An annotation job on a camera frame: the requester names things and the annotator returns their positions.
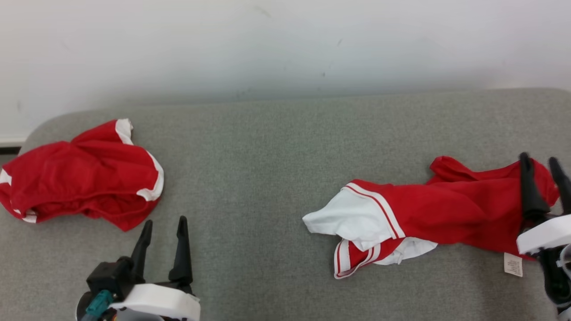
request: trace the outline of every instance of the clothing label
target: clothing label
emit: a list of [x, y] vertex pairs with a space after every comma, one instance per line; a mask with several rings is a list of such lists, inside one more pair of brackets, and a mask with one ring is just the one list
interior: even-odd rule
[[521, 257], [504, 253], [504, 272], [508, 274], [524, 276], [524, 268], [522, 266]]

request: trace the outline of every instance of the white trim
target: white trim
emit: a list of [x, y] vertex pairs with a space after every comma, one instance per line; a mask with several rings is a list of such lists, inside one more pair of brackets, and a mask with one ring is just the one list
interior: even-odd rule
[[164, 170], [163, 167], [161, 167], [159, 162], [155, 159], [153, 155], [151, 155], [150, 152], [147, 151], [147, 154], [151, 157], [152, 163], [155, 165], [155, 169], [158, 172], [156, 176], [155, 186], [152, 188], [152, 190], [149, 190], [148, 188], [143, 188], [141, 190], [138, 190], [136, 194], [144, 198], [147, 202], [149, 202], [158, 199], [161, 193], [163, 192]]
[[[131, 131], [133, 130], [133, 125], [128, 118], [117, 119], [115, 122], [115, 132], [119, 139], [126, 145], [133, 145], [133, 141], [131, 140]], [[137, 191], [137, 195], [144, 198], [147, 202], [152, 200], [156, 200], [160, 197], [161, 193], [163, 192], [164, 187], [164, 170], [163, 167], [159, 164], [156, 158], [151, 155], [150, 152], [146, 151], [147, 154], [151, 157], [152, 163], [155, 166], [157, 171], [157, 177], [155, 181], [155, 185], [153, 186], [152, 190], [148, 188], [142, 188]]]
[[396, 247], [393, 253], [373, 263], [378, 265], [400, 264], [403, 260], [428, 253], [434, 250], [436, 246], [438, 246], [438, 243], [429, 240], [407, 237]]
[[123, 144], [133, 145], [133, 141], [131, 140], [131, 130], [133, 130], [133, 125], [128, 118], [117, 119], [115, 122], [115, 132]]
[[4, 169], [0, 171], [0, 184], [8, 183], [8, 185], [12, 186], [12, 176], [8, 175]]
[[30, 216], [23, 217], [22, 220], [25, 222], [28, 222], [28, 223], [34, 223], [35, 224], [37, 218], [38, 217], [35, 215], [34, 216], [30, 215]]
[[[349, 257], [349, 240], [343, 239], [335, 249], [335, 254], [333, 255], [333, 266], [335, 267], [333, 277], [337, 280], [347, 278], [353, 273], [355, 273], [361, 266], [365, 266], [369, 263], [374, 262], [376, 259], [379, 258], [381, 254], [381, 244], [377, 244], [370, 248], [367, 252], [367, 257], [355, 267], [351, 268], [351, 259]], [[339, 265], [345, 267], [343, 271], [339, 269], [339, 265], [337, 265], [337, 260], [339, 260]]]
[[387, 200], [381, 194], [368, 191], [355, 183], [349, 183], [346, 186], [355, 189], [359, 193], [371, 196], [372, 198], [377, 200], [379, 204], [381, 204], [382, 210], [386, 213], [387, 218], [391, 222], [392, 227], [395, 229], [397, 238], [401, 239], [405, 237], [403, 229], [400, 227], [398, 221], [396, 220], [395, 213], [392, 211], [392, 208], [387, 202]]
[[338, 271], [339, 273], [348, 271], [351, 269], [351, 260], [349, 258], [349, 241], [343, 239], [337, 246], [339, 247], [339, 250], [336, 251], [337, 255], [339, 256]]

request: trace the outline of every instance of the gray fabric surface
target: gray fabric surface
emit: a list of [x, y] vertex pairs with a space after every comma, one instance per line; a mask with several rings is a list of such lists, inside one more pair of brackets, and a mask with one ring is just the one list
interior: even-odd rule
[[16, 155], [0, 155], [0, 166], [14, 159]]
[[[146, 279], [167, 279], [186, 215], [203, 320], [551, 320], [536, 262], [518, 278], [503, 254], [458, 244], [335, 280], [339, 239], [310, 234], [301, 217], [354, 178], [423, 183], [439, 155], [486, 170], [528, 151], [571, 171], [570, 111], [571, 95], [549, 89], [126, 108], [48, 121], [22, 152], [129, 117], [166, 173]], [[91, 270], [130, 254], [141, 228], [1, 213], [3, 318], [72, 319]]]

